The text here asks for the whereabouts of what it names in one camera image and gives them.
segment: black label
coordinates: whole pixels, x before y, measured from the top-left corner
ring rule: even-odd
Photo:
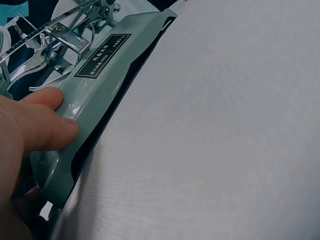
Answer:
[[[130,36],[131,34],[110,35],[74,76],[96,79]]]

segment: white cloth surface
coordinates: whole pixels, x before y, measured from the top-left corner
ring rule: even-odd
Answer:
[[[320,237],[320,1],[188,4],[52,239]]]

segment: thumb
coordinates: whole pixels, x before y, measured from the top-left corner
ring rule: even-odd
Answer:
[[[7,116],[11,118],[21,133],[25,152],[60,149],[77,136],[77,123],[69,118],[61,117],[50,107],[1,98],[0,102]]]

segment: green plastic housing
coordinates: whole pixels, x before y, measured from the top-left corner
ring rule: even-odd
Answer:
[[[64,101],[57,113],[75,119],[79,134],[70,145],[61,150],[30,154],[35,181],[43,197],[49,202],[59,208],[64,206],[77,180],[71,174],[75,154],[109,108],[131,63],[156,39],[167,19],[176,16],[169,9],[126,16],[97,45],[99,48],[111,35],[130,34],[100,75],[96,79],[75,76],[87,59],[96,54],[97,48],[93,48],[60,86]]]

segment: hand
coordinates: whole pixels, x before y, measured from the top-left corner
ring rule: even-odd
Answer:
[[[76,122],[54,111],[62,101],[55,87],[21,101],[0,96],[0,239],[32,239],[29,226],[46,201],[36,188],[14,202],[11,196],[24,174],[25,153],[57,150],[76,137]]]

